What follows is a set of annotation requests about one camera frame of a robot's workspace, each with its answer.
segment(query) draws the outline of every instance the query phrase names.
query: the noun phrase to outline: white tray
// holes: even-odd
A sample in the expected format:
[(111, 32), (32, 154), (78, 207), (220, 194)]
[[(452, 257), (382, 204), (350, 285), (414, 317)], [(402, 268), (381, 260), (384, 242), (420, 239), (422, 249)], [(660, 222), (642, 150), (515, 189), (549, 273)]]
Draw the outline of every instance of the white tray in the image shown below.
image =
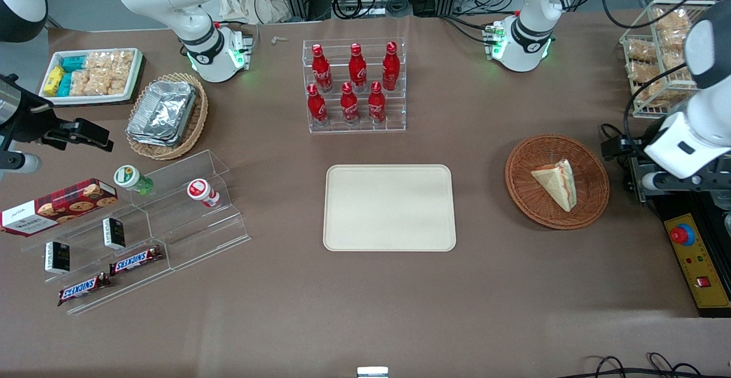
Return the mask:
[[(52, 97), (48, 96), (43, 92), (43, 86), (45, 85), (46, 80), (48, 79), (48, 75), (50, 74), (50, 71), (53, 69), (53, 67), (57, 66), (58, 63), (62, 60), (62, 58), (65, 57), (74, 57), (76, 55), (87, 55), (88, 53), (96, 53), (96, 52), (112, 52), (114, 50), (131, 50), (135, 52), (135, 57), (132, 59), (132, 67), (130, 69), (130, 75), (127, 77), (127, 84), (124, 87), (123, 94), (113, 94), (113, 95), (81, 95), (81, 96), (68, 96), (68, 97)], [(138, 78), (139, 74), (139, 68), (142, 65), (142, 52), (139, 51), (137, 48), (108, 48), (105, 50), (76, 50), (76, 51), (59, 51), (57, 53), (53, 53), (53, 56), (50, 58), (50, 63), (48, 64), (48, 69), (46, 69), (46, 73), (43, 76), (43, 84), (41, 84), (40, 91), (38, 92), (38, 95), (41, 97), (44, 97), (47, 100), (50, 100), (53, 102), (53, 104), (56, 107), (63, 107), (66, 106), (75, 106), (75, 107), (83, 107), (88, 105), (95, 105), (95, 104), (104, 104), (104, 103), (111, 103), (111, 102), (123, 102), (124, 100), (129, 100), (132, 97), (132, 93), (135, 91), (135, 84), (136, 79)]]
[(331, 251), (436, 251), (457, 243), (444, 165), (333, 165), (322, 242)]

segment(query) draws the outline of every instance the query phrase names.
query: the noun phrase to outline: wicker basket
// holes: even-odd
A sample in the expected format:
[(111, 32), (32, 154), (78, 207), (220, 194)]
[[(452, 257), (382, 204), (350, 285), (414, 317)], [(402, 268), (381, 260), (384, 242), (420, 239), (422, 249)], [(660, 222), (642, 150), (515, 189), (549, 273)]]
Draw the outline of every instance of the wicker basket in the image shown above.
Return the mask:
[[(564, 211), (531, 172), (568, 159), (576, 181), (577, 203)], [(609, 178), (595, 155), (567, 136), (543, 134), (520, 142), (505, 164), (505, 183), (513, 201), (533, 221), (557, 230), (575, 230), (596, 221), (609, 203)]]
[[(198, 138), (200, 138), (200, 134), (203, 132), (203, 124), (206, 123), (206, 116), (208, 115), (208, 97), (206, 97), (206, 92), (204, 91), (203, 86), (201, 86), (200, 81), (188, 74), (167, 74), (159, 77), (155, 81), (185, 81), (192, 86), (195, 86), (196, 90), (198, 90), (198, 94), (196, 95), (194, 102), (195, 107), (191, 112), (190, 119), (188, 119), (188, 125), (186, 126), (185, 133), (183, 133), (182, 142), (175, 147), (164, 147), (143, 144), (141, 142), (134, 141), (130, 138), (130, 136), (127, 136), (127, 141), (130, 142), (132, 149), (141, 156), (161, 161), (175, 159), (190, 151), (190, 149), (195, 145), (195, 142), (198, 141)], [(135, 116), (135, 112), (139, 107), (139, 102), (141, 102), (144, 93), (147, 92), (147, 89), (149, 89), (151, 85), (152, 82), (144, 88), (144, 91), (141, 92), (141, 94), (139, 94), (135, 101), (135, 107), (131, 110), (130, 120)]]

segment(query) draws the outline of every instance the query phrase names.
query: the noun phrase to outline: red coca-cola bottle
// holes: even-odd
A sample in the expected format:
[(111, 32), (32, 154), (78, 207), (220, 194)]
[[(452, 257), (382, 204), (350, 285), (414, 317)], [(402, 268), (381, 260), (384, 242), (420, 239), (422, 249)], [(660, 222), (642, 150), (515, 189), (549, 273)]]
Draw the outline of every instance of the red coca-cola bottle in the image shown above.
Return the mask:
[(383, 58), (383, 89), (394, 91), (396, 82), (399, 81), (401, 62), (396, 55), (396, 43), (391, 41), (386, 44), (386, 56)]
[(358, 97), (353, 94), (353, 87), (349, 82), (343, 82), (343, 95), (340, 96), (340, 105), (343, 108), (343, 118), (349, 126), (360, 123), (358, 114)]
[(327, 117), (327, 108), (324, 107), (324, 98), (319, 95), (318, 87), (315, 84), (307, 86), (307, 107), (312, 115), (312, 120), (316, 127), (324, 127), (330, 123), (330, 119)]
[(350, 81), (353, 84), (353, 91), (362, 93), (366, 90), (366, 60), (360, 55), (361, 48), (357, 42), (350, 45), (350, 62), (348, 70), (350, 71)]
[(368, 116), (375, 125), (386, 121), (386, 97), (381, 92), (381, 82), (373, 81), (371, 95), (368, 97)]
[(315, 74), (315, 81), (318, 83), (319, 89), (327, 94), (332, 91), (332, 74), (330, 72), (330, 63), (322, 53), (322, 46), (315, 44), (312, 46), (312, 72)]

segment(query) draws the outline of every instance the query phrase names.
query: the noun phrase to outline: red button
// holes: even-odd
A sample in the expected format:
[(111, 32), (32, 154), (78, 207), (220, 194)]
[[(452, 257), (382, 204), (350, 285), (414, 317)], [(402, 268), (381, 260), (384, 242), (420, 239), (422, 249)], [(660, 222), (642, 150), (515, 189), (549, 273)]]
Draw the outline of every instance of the red button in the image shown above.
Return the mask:
[(670, 230), (670, 239), (676, 244), (684, 244), (688, 242), (688, 232), (681, 227), (675, 227)]
[(710, 281), (707, 276), (699, 276), (695, 279), (695, 284), (700, 288), (710, 287)]

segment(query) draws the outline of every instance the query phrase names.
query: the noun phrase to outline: brown tablecloth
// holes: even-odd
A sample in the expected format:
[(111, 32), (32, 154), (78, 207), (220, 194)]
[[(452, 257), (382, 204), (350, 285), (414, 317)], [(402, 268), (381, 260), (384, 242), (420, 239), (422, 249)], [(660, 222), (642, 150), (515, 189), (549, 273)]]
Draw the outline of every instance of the brown tablecloth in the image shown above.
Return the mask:
[[(624, 14), (626, 20), (634, 14)], [(475, 21), (488, 21), (485, 17)], [(274, 35), (289, 42), (269, 43)], [(313, 136), (303, 102), (302, 41), (394, 37), (408, 42), (408, 128), (397, 134)], [(628, 98), (601, 13), (565, 14), (535, 71), (515, 74), (438, 19), (326, 21), (261, 28), (250, 71), (204, 84), (211, 112), (191, 154), (209, 148), (252, 239), (80, 316), (55, 307), (42, 258), (0, 238), (0, 375), (557, 376), (590, 371), (592, 355), (649, 367), (645, 352), (728, 373), (731, 321), (696, 318), (660, 222), (613, 185), (598, 222), (548, 230), (504, 186), (510, 149), (534, 134), (573, 136), (597, 153), (598, 125), (619, 123)], [(191, 72), (168, 30), (52, 30), (52, 50), (137, 47), (143, 85)], [(112, 154), (19, 144), (44, 161), (6, 175), (0, 207), (121, 164), (134, 154), (129, 106), (58, 110), (112, 131)], [(445, 164), (452, 170), (457, 246), (449, 253), (333, 253), (322, 245), (324, 178), (333, 164)], [(366, 217), (356, 222), (367, 225)]]

